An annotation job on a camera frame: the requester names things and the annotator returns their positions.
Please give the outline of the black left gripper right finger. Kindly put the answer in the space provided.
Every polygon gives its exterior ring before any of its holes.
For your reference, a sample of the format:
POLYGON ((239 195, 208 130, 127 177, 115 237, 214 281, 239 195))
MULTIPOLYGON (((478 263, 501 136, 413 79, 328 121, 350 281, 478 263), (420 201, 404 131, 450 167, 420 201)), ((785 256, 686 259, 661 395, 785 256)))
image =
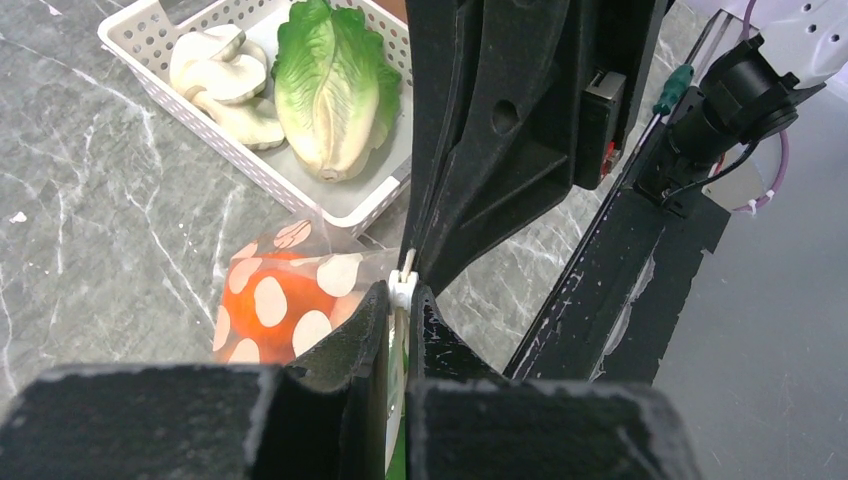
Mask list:
POLYGON ((413 294, 409 348, 407 477, 482 479, 483 455, 471 443, 472 424, 462 418, 468 410, 464 397, 439 401, 429 409, 425 396, 442 384, 497 383, 504 376, 445 322, 428 286, 418 287, 413 294))

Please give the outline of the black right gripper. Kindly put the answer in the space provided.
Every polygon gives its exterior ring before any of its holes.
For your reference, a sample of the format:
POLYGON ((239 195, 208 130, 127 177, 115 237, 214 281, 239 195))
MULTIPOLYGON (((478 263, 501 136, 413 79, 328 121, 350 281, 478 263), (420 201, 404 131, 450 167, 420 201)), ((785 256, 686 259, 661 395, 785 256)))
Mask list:
POLYGON ((587 190, 611 173, 638 116, 668 3, 406 7, 414 115, 403 247, 439 294, 563 200, 574 165, 574 183, 587 190))

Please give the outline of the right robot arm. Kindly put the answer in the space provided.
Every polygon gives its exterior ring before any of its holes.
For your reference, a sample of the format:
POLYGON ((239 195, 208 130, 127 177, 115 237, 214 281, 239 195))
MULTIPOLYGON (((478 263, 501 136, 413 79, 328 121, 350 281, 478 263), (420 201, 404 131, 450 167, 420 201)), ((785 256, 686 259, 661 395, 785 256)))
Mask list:
MULTIPOLYGON (((411 196, 402 247, 434 293, 612 171, 633 128, 667 1, 410 1, 411 196)), ((647 195, 673 208, 732 147, 787 128, 847 62, 847 5, 798 1, 721 54, 681 66, 654 106, 647 195)))

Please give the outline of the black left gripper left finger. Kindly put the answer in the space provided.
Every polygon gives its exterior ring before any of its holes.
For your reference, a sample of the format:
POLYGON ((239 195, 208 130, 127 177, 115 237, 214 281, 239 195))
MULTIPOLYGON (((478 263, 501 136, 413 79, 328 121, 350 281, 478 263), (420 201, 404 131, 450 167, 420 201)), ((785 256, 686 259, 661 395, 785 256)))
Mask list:
POLYGON ((389 306, 387 283, 373 283, 351 317, 298 358, 294 479, 384 477, 389 306))

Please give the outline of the peach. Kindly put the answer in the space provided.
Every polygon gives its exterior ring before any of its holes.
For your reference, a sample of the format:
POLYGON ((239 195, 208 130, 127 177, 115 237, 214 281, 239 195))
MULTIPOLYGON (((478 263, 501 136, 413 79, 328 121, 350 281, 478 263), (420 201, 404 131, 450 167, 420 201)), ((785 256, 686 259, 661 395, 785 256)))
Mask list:
POLYGON ((354 314, 363 296, 363 292, 354 291, 336 299, 329 315, 329 321, 333 330, 338 329, 354 314))

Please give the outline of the orange tangerine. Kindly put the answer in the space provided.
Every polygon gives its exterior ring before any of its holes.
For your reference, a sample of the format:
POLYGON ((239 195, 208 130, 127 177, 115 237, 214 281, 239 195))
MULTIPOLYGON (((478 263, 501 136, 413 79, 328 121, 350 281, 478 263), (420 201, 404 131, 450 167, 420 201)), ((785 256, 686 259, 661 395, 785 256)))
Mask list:
POLYGON ((285 364, 332 331, 337 298, 318 285, 319 261, 292 252, 235 257, 218 308, 216 360, 285 364))

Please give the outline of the polka dot zip top bag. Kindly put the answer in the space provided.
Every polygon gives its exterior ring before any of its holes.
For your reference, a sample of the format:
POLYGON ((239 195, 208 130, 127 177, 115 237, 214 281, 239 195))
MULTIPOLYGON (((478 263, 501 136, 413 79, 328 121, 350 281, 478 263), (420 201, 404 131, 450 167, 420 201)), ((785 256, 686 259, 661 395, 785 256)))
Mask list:
POLYGON ((257 364, 245 455, 255 479, 386 479, 403 425, 415 274, 295 216, 231 259, 218 307, 219 362, 257 364))

